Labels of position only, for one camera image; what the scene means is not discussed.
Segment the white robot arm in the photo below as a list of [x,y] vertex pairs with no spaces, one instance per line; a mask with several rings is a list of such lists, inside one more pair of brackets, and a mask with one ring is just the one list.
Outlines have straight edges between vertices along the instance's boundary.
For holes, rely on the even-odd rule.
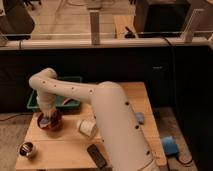
[[41,128],[56,116],[55,96],[70,97],[91,105],[113,171],[160,171],[140,128],[124,89],[115,82],[86,84],[60,81],[54,69],[46,68],[29,79],[37,91],[44,114]]

